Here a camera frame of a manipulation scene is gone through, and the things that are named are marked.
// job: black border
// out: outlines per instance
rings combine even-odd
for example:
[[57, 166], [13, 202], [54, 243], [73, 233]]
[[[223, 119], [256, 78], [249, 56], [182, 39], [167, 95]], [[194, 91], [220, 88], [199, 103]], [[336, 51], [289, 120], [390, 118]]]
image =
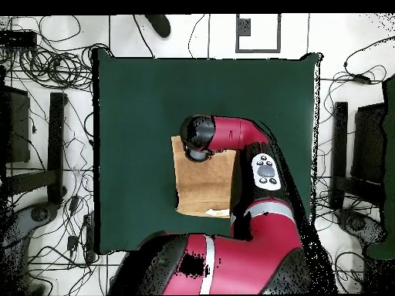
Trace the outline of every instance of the black border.
[[276, 49], [240, 49], [238, 38], [240, 37], [238, 31], [238, 21], [240, 14], [236, 14], [236, 53], [280, 53], [281, 52], [281, 14], [277, 14], [277, 48]]
[[95, 217], [93, 222], [93, 250], [100, 252], [100, 87], [99, 87], [99, 49], [92, 49], [92, 92], [93, 92], [93, 194]]

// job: silver band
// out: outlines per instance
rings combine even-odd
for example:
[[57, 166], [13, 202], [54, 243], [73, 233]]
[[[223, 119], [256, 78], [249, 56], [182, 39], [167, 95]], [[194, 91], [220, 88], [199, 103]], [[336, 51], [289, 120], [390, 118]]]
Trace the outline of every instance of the silver band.
[[[252, 218], [259, 216], [261, 214], [264, 214], [264, 213], [281, 214], [283, 216], [288, 217], [295, 223], [292, 210], [289, 209], [289, 207], [286, 206], [285, 204], [279, 203], [279, 202], [271, 202], [271, 201], [260, 202], [260, 203], [254, 204], [252, 207], [248, 208], [245, 211], [244, 215], [246, 215], [248, 212], [251, 214]], [[233, 214], [231, 214], [231, 225], [235, 222], [235, 220], [236, 220], [236, 217]]]
[[205, 235], [206, 237], [206, 268], [208, 275], [205, 275], [206, 269], [204, 269], [203, 281], [201, 283], [200, 295], [209, 295], [211, 283], [213, 282], [214, 274], [214, 263], [215, 263], [215, 245], [214, 240]]

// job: green mat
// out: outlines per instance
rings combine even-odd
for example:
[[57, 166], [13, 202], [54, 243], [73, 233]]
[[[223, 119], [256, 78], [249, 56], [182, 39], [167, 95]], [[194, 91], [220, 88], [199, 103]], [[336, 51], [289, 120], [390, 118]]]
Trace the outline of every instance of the green mat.
[[170, 138], [194, 114], [270, 126], [309, 214], [320, 59], [117, 59], [99, 50], [100, 252], [133, 250], [159, 230], [229, 235], [228, 219], [175, 210]]

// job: white floor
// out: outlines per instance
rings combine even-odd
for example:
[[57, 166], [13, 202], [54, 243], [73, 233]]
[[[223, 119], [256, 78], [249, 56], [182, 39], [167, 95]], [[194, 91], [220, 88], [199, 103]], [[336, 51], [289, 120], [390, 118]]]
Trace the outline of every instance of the white floor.
[[[78, 47], [92, 45], [93, 43], [103, 43], [110, 47], [113, 54], [117, 57], [150, 56], [150, 52], [144, 45], [138, 29], [133, 21], [132, 15], [116, 16], [76, 16], [81, 26], [81, 33], [78, 36], [63, 42], [54, 42], [52, 45], [57, 49], [74, 49]], [[252, 26], [259, 24], [265, 17], [259, 15], [243, 15], [244, 18], [252, 18]], [[321, 113], [320, 121], [324, 120], [329, 114], [323, 108], [323, 100], [328, 94], [333, 76], [344, 71], [343, 63], [348, 55], [361, 49], [370, 43], [387, 36], [395, 34], [395, 16], [375, 15], [375, 14], [283, 14], [282, 15], [282, 51], [279, 54], [236, 54], [235, 53], [235, 14], [193, 14], [193, 15], [169, 15], [172, 32], [168, 39], [160, 38], [152, 29], [150, 24], [143, 16], [137, 16], [137, 21], [141, 26], [144, 38], [150, 46], [155, 57], [172, 58], [287, 58], [299, 59], [306, 52], [321, 52], [324, 55], [321, 64]], [[13, 20], [13, 29], [34, 29], [38, 26], [33, 18], [21, 17]], [[42, 32], [47, 39], [65, 39], [78, 32], [78, 25], [72, 16], [58, 16], [45, 18], [42, 21]], [[383, 65], [387, 69], [387, 77], [395, 73], [395, 43], [387, 42], [376, 47], [360, 52], [353, 56], [348, 65], [350, 72], [365, 72], [375, 65]], [[374, 70], [375, 79], [383, 78], [383, 70]], [[30, 140], [35, 145], [46, 166], [47, 161], [47, 140], [48, 125], [44, 119], [44, 112], [48, 117], [49, 113], [49, 93], [50, 90], [35, 84], [32, 81], [20, 80], [23, 78], [21, 72], [16, 72], [12, 78], [12, 85], [19, 89], [27, 89], [31, 97], [31, 117], [34, 120], [37, 132], [30, 135]], [[90, 114], [92, 108], [92, 98], [89, 92], [79, 90], [66, 90], [72, 106], [66, 112], [65, 141], [73, 140], [66, 147], [65, 169], [71, 171], [64, 172], [64, 184], [69, 190], [69, 194], [79, 187], [81, 179], [83, 185], [87, 185], [88, 190], [93, 189], [93, 174], [85, 173], [83, 170], [91, 170], [93, 165], [93, 152], [88, 144], [88, 138], [83, 131], [82, 124], [85, 117]], [[354, 130], [354, 115], [359, 106], [365, 106], [383, 101], [381, 85], [361, 86], [348, 82], [332, 93], [333, 102], [347, 101], [349, 103], [349, 131]], [[332, 111], [330, 100], [326, 102], [326, 107]], [[90, 117], [87, 121], [89, 133], [93, 133], [93, 120]], [[332, 120], [322, 124], [319, 128], [319, 143], [324, 143], [331, 139]], [[348, 146], [348, 169], [349, 174], [352, 162], [353, 134], [349, 135]], [[320, 147], [327, 153], [331, 149], [331, 142]], [[328, 176], [330, 171], [330, 153], [325, 157], [319, 156], [318, 175]], [[31, 160], [29, 163], [13, 164], [13, 170], [8, 170], [8, 174], [27, 173], [29, 169], [41, 169], [41, 163], [31, 148]], [[324, 190], [324, 186], [317, 186], [318, 193]], [[80, 188], [81, 197], [89, 193]], [[24, 196], [18, 203], [17, 208], [46, 200], [46, 189], [36, 190]], [[87, 204], [73, 219], [74, 228], [79, 230], [83, 215], [88, 210], [93, 209], [93, 198], [87, 197]], [[376, 211], [372, 211], [372, 217], [378, 219]], [[333, 216], [325, 215], [317, 218], [316, 228], [319, 232], [322, 244], [330, 253], [333, 260], [345, 251], [360, 253], [360, 247], [353, 237], [343, 233], [336, 224], [331, 224]], [[51, 224], [38, 229], [35, 237], [49, 233], [40, 238], [33, 239], [29, 249], [29, 255], [35, 256], [44, 246], [56, 247], [56, 250], [63, 254], [66, 252], [67, 236], [65, 228], [62, 227], [63, 218], [59, 213], [58, 217]], [[77, 252], [76, 262], [83, 264], [82, 251]], [[33, 275], [39, 275], [53, 283], [51, 295], [99, 295], [106, 292], [106, 287], [110, 278], [114, 275], [117, 265], [121, 262], [123, 253], [115, 253], [101, 257], [98, 265], [94, 266], [93, 273], [79, 267], [67, 270], [68, 261], [59, 256], [55, 251], [45, 249], [41, 252], [41, 257], [37, 257], [31, 264]], [[344, 271], [355, 270], [362, 274], [363, 263], [356, 256], [344, 255], [339, 259], [338, 266]], [[344, 274], [341, 277], [343, 286], [348, 292], [358, 292], [360, 286], [352, 278], [347, 278]]]

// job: wire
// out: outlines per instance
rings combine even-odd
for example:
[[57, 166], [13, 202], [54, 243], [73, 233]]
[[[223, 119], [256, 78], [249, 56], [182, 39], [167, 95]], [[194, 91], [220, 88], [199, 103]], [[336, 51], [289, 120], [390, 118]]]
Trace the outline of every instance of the wire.
[[[347, 72], [350, 76], [363, 75], [363, 74], [352, 74], [351, 72], [349, 72], [349, 71], [347, 70], [347, 66], [348, 66], [348, 61], [349, 61], [349, 59], [350, 59], [352, 56], [354, 56], [355, 54], [357, 54], [358, 52], [365, 51], [365, 50], [371, 48], [372, 46], [376, 46], [376, 45], [378, 45], [378, 44], [380, 44], [380, 43], [385, 43], [385, 42], [392, 41], [392, 40], [395, 40], [395, 35], [389, 36], [389, 37], [387, 37], [387, 38], [385, 38], [385, 39], [381, 39], [381, 40], [379, 40], [379, 41], [376, 41], [376, 42], [374, 42], [374, 43], [372, 43], [372, 44], [370, 44], [370, 45], [368, 45], [368, 46], [366, 46], [366, 47], [364, 47], [364, 48], [361, 48], [361, 49], [356, 50], [355, 52], [351, 53], [351, 55], [349, 55], [349, 56], [347, 57], [346, 61], [344, 62], [344, 69], [346, 70], [346, 72]], [[384, 77], [383, 77], [383, 80], [385, 80], [386, 75], [387, 75], [387, 71], [386, 71], [386, 69], [384, 68], [384, 66], [382, 66], [382, 65], [377, 65], [377, 66], [375, 66], [375, 67], [379, 67], [379, 66], [382, 67], [382, 68], [384, 69], [385, 75], [384, 75]]]
[[33, 134], [35, 134], [35, 132], [36, 132], [36, 128], [35, 128], [35, 124], [34, 124], [34, 120], [33, 120], [33, 118], [32, 117], [27, 117], [27, 118], [24, 118], [24, 119], [22, 119], [22, 120], [19, 120], [19, 122], [21, 123], [21, 122], [24, 122], [25, 120], [27, 120], [27, 119], [30, 119], [31, 121], [32, 121], [32, 123], [33, 123], [33, 125], [32, 125], [32, 130], [33, 130]]
[[14, 205], [16, 205], [26, 194], [28, 194], [28, 193], [30, 193], [30, 191], [29, 192], [24, 192], [20, 197], [18, 197], [18, 199], [16, 199], [15, 201], [14, 201]]
[[[91, 45], [90, 47], [81, 47], [80, 49], [83, 50], [83, 53], [82, 53], [82, 55], [80, 57], [78, 57], [78, 56], [75, 56], [74, 54], [71, 54], [71, 53], [59, 54], [59, 53], [57, 53], [58, 51], [72, 51], [72, 50], [55, 49], [51, 45], [51, 42], [61, 42], [61, 41], [64, 41], [66, 39], [70, 39], [70, 38], [78, 35], [81, 32], [80, 31], [81, 28], [80, 28], [78, 19], [76, 19], [75, 16], [73, 16], [73, 18], [76, 20], [77, 25], [78, 25], [77, 32], [74, 35], [71, 35], [68, 38], [60, 39], [60, 40], [53, 40], [53, 39], [46, 38], [43, 35], [43, 33], [42, 33], [42, 23], [44, 22], [43, 18], [40, 20], [40, 22], [38, 24], [39, 25], [39, 32], [38, 32], [38, 34], [40, 36], [42, 36], [42, 43], [45, 43], [53, 51], [48, 50], [48, 49], [44, 49], [43, 47], [41, 47], [42, 43], [40, 43], [40, 47], [38, 48], [37, 51], [24, 52], [24, 53], [20, 54], [19, 61], [16, 60], [16, 56], [14, 57], [13, 55], [10, 55], [10, 54], [6, 54], [5, 55], [5, 59], [11, 61], [10, 67], [12, 68], [11, 69], [12, 75], [15, 75], [19, 79], [21, 84], [28, 91], [29, 95], [34, 99], [35, 103], [37, 103], [38, 107], [42, 110], [43, 117], [40, 116], [37, 113], [34, 113], [29, 108], [30, 113], [34, 114], [35, 116], [37, 116], [37, 117], [39, 117], [41, 119], [43, 119], [47, 123], [49, 123], [49, 122], [47, 120], [46, 112], [42, 109], [42, 107], [40, 106], [39, 102], [36, 100], [34, 95], [27, 89], [25, 83], [23, 82], [24, 78], [21, 78], [20, 76], [18, 76], [18, 74], [15, 73], [15, 70], [18, 71], [18, 69], [20, 69], [21, 72], [27, 73], [26, 75], [28, 77], [27, 78], [28, 80], [33, 80], [34, 82], [37, 82], [39, 85], [41, 85], [43, 87], [47, 87], [47, 88], [50, 88], [50, 89], [61, 89], [62, 92], [63, 92], [63, 89], [65, 89], [65, 88], [80, 89], [82, 91], [89, 89], [89, 92], [92, 94], [91, 89], [90, 89], [90, 87], [91, 87], [91, 79], [90, 79], [91, 69], [90, 69], [89, 65], [84, 61], [84, 56], [87, 56], [88, 59], [89, 59], [89, 62], [91, 62], [92, 50], [95, 49], [95, 48], [104, 48], [104, 49], [106, 49], [106, 46], [105, 45], [100, 45], [100, 44], [95, 44], [95, 45]], [[52, 82], [55, 83], [56, 85], [55, 86], [47, 85], [48, 83], [52, 83]], [[70, 102], [70, 105], [73, 108], [75, 114], [77, 115], [77, 118], [79, 120], [79, 123], [81, 124], [81, 127], [84, 129], [84, 132], [86, 134], [86, 138], [90, 141], [89, 135], [92, 135], [92, 134], [88, 133], [87, 130], [86, 130], [86, 121], [87, 121], [87, 119], [89, 117], [86, 118], [85, 122], [83, 123], [82, 120], [79, 118], [79, 111], [75, 108], [73, 103]], [[34, 126], [35, 125], [34, 120], [31, 117], [29, 117], [29, 118], [32, 120], [33, 126]], [[85, 148], [86, 144], [81, 142], [80, 140], [78, 140], [76, 138], [76, 133], [67, 124], [66, 118], [65, 118], [65, 125], [67, 125], [69, 127], [70, 131], [73, 134], [73, 138], [70, 141], [68, 141], [68, 142], [64, 142], [64, 144], [63, 144], [66, 164], [69, 167], [69, 171], [73, 171], [73, 172], [75, 171], [74, 169], [71, 168], [71, 166], [69, 164], [69, 161], [68, 161], [68, 158], [67, 158], [67, 155], [66, 155], [66, 152], [67, 152], [66, 149], [68, 149], [69, 146], [72, 143], [74, 143], [74, 141], [78, 141], [79, 143], [81, 143], [83, 145], [83, 148], [81, 149], [79, 154], [80, 154], [81, 158], [83, 159], [83, 161], [85, 162], [85, 164], [80, 168], [80, 171], [81, 171], [88, 164], [87, 161], [85, 160], [85, 158], [83, 157], [83, 149]], [[29, 142], [28, 140], [26, 140], [26, 141], [28, 143], [30, 143], [33, 146], [33, 148], [35, 148], [34, 145], [31, 142]], [[46, 169], [43, 166], [43, 163], [42, 163], [42, 160], [41, 160], [40, 157], [39, 157], [39, 160], [40, 160], [40, 163], [42, 164], [43, 170], [46, 171]], [[76, 216], [77, 214], [79, 214], [79, 212], [81, 212], [81, 210], [83, 210], [84, 207], [86, 207], [86, 209], [88, 210], [88, 213], [89, 213], [89, 204], [88, 204], [87, 201], [89, 201], [89, 199], [92, 197], [93, 192], [88, 188], [88, 182], [89, 182], [88, 177], [89, 176], [92, 177], [92, 176], [89, 175], [88, 172], [86, 172], [86, 171], [81, 173], [81, 181], [79, 183], [77, 183], [77, 176], [76, 176], [75, 172], [74, 172], [74, 176], [75, 176], [75, 182], [76, 183], [75, 183], [75, 186], [74, 186], [73, 194], [67, 201], [64, 201], [63, 204], [62, 204], [63, 205], [63, 215], [62, 215], [63, 222], [62, 222], [62, 224], [56, 230], [53, 230], [53, 231], [51, 231], [49, 233], [44, 233], [42, 235], [39, 235], [38, 237], [33, 237], [33, 238], [40, 238], [40, 237], [42, 237], [44, 235], [56, 232], [56, 231], [58, 231], [59, 229], [62, 228], [64, 231], [63, 231], [63, 233], [62, 233], [62, 235], [61, 235], [61, 237], [59, 239], [58, 244], [56, 244], [55, 247], [49, 247], [49, 246], [43, 247], [35, 256], [29, 257], [29, 264], [31, 264], [36, 258], [38, 258], [38, 257], [45, 257], [46, 255], [48, 255], [52, 251], [55, 251], [56, 253], [61, 254], [58, 250], [56, 250], [56, 248], [59, 246], [60, 242], [62, 241], [62, 239], [64, 238], [66, 233], [68, 233], [70, 235], [76, 235], [76, 236], [78, 234], [79, 247], [82, 248], [84, 253], [85, 253], [86, 245], [83, 243], [83, 239], [82, 239], [83, 226], [79, 226], [78, 223], [76, 222], [76, 220], [72, 221], [70, 218], [73, 217], [73, 216]], [[84, 197], [81, 197], [81, 196], [77, 195], [78, 192], [81, 189], [84, 189], [88, 194], [86, 196], [84, 196]], [[19, 199], [17, 199], [16, 202], [18, 202], [22, 198], [22, 196], [24, 196], [26, 194], [27, 193], [24, 193], [23, 195], [21, 195], [19, 197]], [[76, 212], [72, 216], [70, 216], [66, 208], [67, 208], [68, 203], [70, 202], [70, 200], [73, 197], [77, 197], [79, 199], [79, 206], [77, 207]], [[76, 224], [76, 226], [79, 228], [79, 230], [76, 230], [73, 227], [73, 224]], [[44, 254], [43, 252], [46, 249], [50, 249], [50, 251], [47, 251], [47, 253]], [[87, 274], [90, 274], [89, 277], [91, 277], [91, 275], [93, 273], [92, 270], [90, 269], [89, 265], [87, 265], [87, 264], [77, 264], [75, 262], [76, 259], [77, 259], [77, 256], [78, 256], [78, 251], [79, 250], [77, 250], [77, 252], [75, 252], [75, 257], [70, 258], [70, 259], [67, 256], [63, 255], [63, 254], [59, 255], [58, 259], [63, 257], [64, 259], [66, 259], [68, 261], [67, 268], [65, 268], [65, 269], [50, 269], [51, 271], [54, 271], [54, 270], [69, 270], [69, 269], [73, 269], [75, 267], [84, 269], [84, 276], [80, 280], [81, 284], [78, 287], [75, 286], [73, 289], [71, 289], [70, 292], [69, 292], [70, 294], [78, 294], [80, 289], [81, 289], [81, 287], [87, 282], [87, 279], [84, 279], [84, 278], [87, 276]], [[41, 274], [44, 271], [49, 271], [49, 267], [47, 267], [46, 269], [39, 269], [39, 270], [40, 270], [40, 274]], [[51, 281], [47, 281], [44, 278], [39, 278], [38, 276], [33, 276], [33, 275], [30, 275], [30, 277], [32, 279], [44, 281], [44, 282], [50, 284], [51, 285], [51, 290], [50, 290], [49, 294], [51, 294], [52, 289], [53, 289], [53, 285], [52, 285]]]
[[29, 144], [33, 147], [33, 149], [34, 149], [35, 152], [37, 153], [37, 157], [39, 158], [39, 161], [40, 161], [40, 163], [41, 163], [42, 170], [44, 170], [44, 173], [46, 173], [46, 168], [44, 167], [44, 163], [43, 163], [42, 160], [41, 160], [41, 156], [39, 155], [39, 151], [35, 148], [35, 146], [34, 146], [34, 144], [32, 143], [32, 141], [26, 139], [26, 138], [23, 137], [23, 136], [20, 136], [19, 134], [17, 134], [17, 133], [14, 132], [14, 131], [12, 131], [12, 134], [13, 134], [13, 135], [16, 135], [17, 137], [19, 137], [19, 138], [21, 138], [21, 139], [23, 139], [24, 141], [26, 141], [27, 143], [29, 143]]
[[91, 112], [88, 116], [86, 116], [85, 120], [83, 121], [83, 130], [85, 132], [85, 134], [89, 135], [90, 137], [93, 137], [92, 134], [90, 134], [87, 130], [86, 130], [86, 121], [88, 120], [89, 117], [91, 117], [93, 115], [93, 112]]
[[335, 259], [335, 263], [334, 263], [333, 265], [335, 266], [335, 276], [336, 276], [336, 279], [337, 279], [337, 281], [338, 281], [340, 287], [341, 287], [347, 294], [349, 294], [349, 292], [348, 292], [348, 291], [346, 290], [346, 288], [344, 287], [343, 283], [340, 281], [340, 279], [342, 279], [342, 278], [340, 277], [339, 273], [342, 272], [342, 273], [344, 273], [344, 274], [346, 275], [346, 279], [343, 279], [344, 281], [347, 281], [347, 280], [348, 280], [348, 277], [350, 277], [350, 278], [352, 278], [354, 281], [358, 282], [361, 286], [363, 286], [363, 280], [356, 274], [356, 272], [355, 272], [353, 269], [350, 270], [351, 275], [349, 275], [349, 274], [347, 274], [343, 269], [339, 268], [339, 266], [337, 265], [337, 261], [338, 261], [343, 255], [346, 255], [346, 254], [355, 255], [355, 256], [357, 256], [359, 259], [361, 259], [363, 262], [365, 262], [365, 259], [364, 259], [361, 255], [359, 255], [359, 254], [357, 254], [357, 253], [355, 253], [355, 252], [352, 252], [352, 251], [342, 252], [342, 253], [339, 254], [339, 255], [336, 257], [336, 259]]
[[[43, 17], [40, 19], [40, 21], [39, 21], [39, 31], [40, 31], [41, 34], [42, 34], [42, 21], [43, 21], [43, 19], [46, 18], [46, 17], [51, 17], [51, 16], [43, 16]], [[68, 36], [67, 38], [64, 38], [64, 39], [58, 39], [58, 40], [46, 39], [46, 41], [48, 41], [48, 42], [63, 42], [63, 41], [67, 41], [67, 40], [72, 39], [74, 36], [78, 36], [78, 34], [81, 33], [81, 24], [79, 23], [79, 20], [76, 18], [76, 16], [71, 15], [71, 17], [73, 17], [73, 18], [75, 19], [75, 21], [76, 21], [76, 23], [77, 23], [77, 25], [78, 25], [78, 32], [76, 32], [76, 34], [73, 34], [73, 35], [71, 35], [71, 36]]]
[[[370, 69], [368, 69], [368, 70], [366, 70], [365, 72], [363, 72], [362, 74], [359, 74], [360, 76], [364, 76], [364, 75], [366, 75], [367, 73], [372, 73], [371, 71], [372, 71], [372, 69], [374, 69], [374, 68], [376, 68], [376, 67], [378, 67], [378, 66], [381, 66], [381, 65], [377, 65], [377, 66], [374, 66], [374, 67], [372, 67], [372, 68], [370, 68]], [[379, 82], [382, 82], [383, 80], [385, 80], [385, 76], [386, 76], [386, 74], [387, 74], [387, 71], [385, 70], [385, 75], [384, 75], [384, 78], [381, 80], [381, 81], [379, 81]], [[335, 90], [337, 90], [340, 86], [343, 86], [345, 83], [347, 83], [347, 82], [350, 82], [350, 81], [354, 81], [354, 82], [359, 82], [359, 80], [356, 78], [356, 76], [355, 75], [350, 75], [347, 71], [345, 71], [345, 72], [337, 72], [334, 76], [333, 76], [333, 81], [332, 81], [332, 83], [330, 84], [330, 86], [329, 86], [329, 92], [328, 92], [328, 94], [327, 94], [327, 96], [326, 96], [326, 98], [324, 99], [324, 102], [323, 102], [323, 104], [324, 104], [324, 109], [325, 109], [325, 111], [329, 114], [329, 117], [328, 118], [326, 118], [325, 120], [323, 120], [322, 122], [320, 122], [319, 124], [323, 124], [323, 123], [325, 123], [326, 121], [328, 121], [328, 120], [330, 120], [332, 117], [333, 117], [333, 110], [332, 110], [332, 112], [330, 112], [329, 110], [328, 110], [328, 108], [326, 108], [326, 100], [329, 98], [330, 99], [330, 101], [331, 101], [331, 104], [332, 104], [332, 108], [335, 106], [335, 104], [334, 104], [334, 102], [333, 102], [333, 98], [332, 98], [332, 96], [331, 96], [331, 94], [335, 91]], [[335, 83], [335, 82], [340, 82], [341, 84], [340, 85], [338, 85], [335, 89], [332, 89], [332, 85]]]
[[[196, 24], [194, 25], [194, 29], [195, 29], [196, 26], [198, 25], [199, 21], [202, 20], [203, 17], [205, 17], [205, 16], [206, 16], [206, 14], [203, 14], [203, 15], [201, 16], [201, 18], [200, 18], [200, 19], [196, 22]], [[190, 46], [190, 44], [191, 44], [192, 35], [194, 34], [194, 29], [192, 29], [192, 33], [191, 33], [191, 36], [190, 36], [189, 41], [188, 41], [188, 51], [189, 51], [189, 54], [191, 55], [192, 58], [194, 58], [194, 57], [192, 56], [192, 52], [191, 52], [191, 50], [189, 49], [189, 46]]]
[[106, 296], [105, 294], [104, 294], [104, 291], [103, 291], [103, 289], [102, 289], [102, 281], [101, 281], [101, 279], [100, 279], [100, 267], [99, 267], [99, 269], [97, 269], [98, 270], [98, 275], [99, 275], [99, 287], [100, 287], [100, 291], [101, 291], [101, 293], [102, 293], [102, 296]]
[[[356, 132], [355, 130], [354, 130], [353, 132], [348, 132], [348, 133], [347, 133], [347, 135], [354, 134], [355, 132]], [[322, 143], [320, 143], [318, 146], [321, 146], [321, 145], [327, 144], [327, 143], [329, 143], [331, 140], [333, 140], [333, 138], [332, 138], [332, 139], [330, 139], [330, 140], [327, 140], [327, 141], [325, 141], [325, 142], [322, 142]]]
[[[88, 282], [88, 280], [92, 277], [92, 275], [93, 275], [93, 272], [96, 270], [96, 268], [97, 267], [94, 267], [94, 269], [92, 270], [92, 271], [88, 271], [87, 273], [85, 273], [71, 288], [70, 288], [70, 291], [69, 291], [69, 293], [67, 294], [67, 295], [65, 295], [65, 296], [70, 296], [72, 293], [74, 293], [74, 292], [76, 292], [77, 291], [77, 294], [78, 294], [78, 291], [79, 291], [79, 289], [81, 289], [81, 287], [84, 285], [84, 284], [86, 284], [87, 282]], [[81, 283], [81, 285], [77, 288], [77, 289], [75, 289], [75, 290], [73, 290], [73, 288], [81, 281], [83, 281], [83, 279], [87, 276], [87, 275], [89, 275], [89, 277], [88, 277], [88, 279], [86, 280], [86, 281], [84, 281], [83, 283]]]
[[50, 296], [53, 290], [53, 283], [51, 281], [47, 281], [46, 279], [43, 278], [38, 278], [36, 276], [33, 276], [32, 274], [29, 273], [30, 278], [36, 279], [37, 281], [44, 281], [47, 284], [49, 284], [51, 286], [51, 289], [49, 290], [49, 293], [47, 294], [47, 296]]
[[143, 33], [141, 32], [140, 25], [139, 25], [139, 23], [138, 23], [137, 20], [136, 20], [136, 15], [133, 15], [133, 20], [134, 20], [134, 22], [136, 23], [136, 26], [137, 26], [137, 28], [138, 28], [138, 30], [139, 30], [140, 36], [141, 36], [141, 38], [142, 38], [142, 40], [143, 40], [145, 46], [147, 47], [148, 50], [150, 50], [151, 58], [155, 58], [155, 56], [154, 56], [154, 54], [153, 54], [153, 52], [152, 52], [150, 46], [147, 44], [147, 42], [146, 42], [146, 40], [145, 40], [145, 38], [144, 38], [144, 35], [143, 35]]

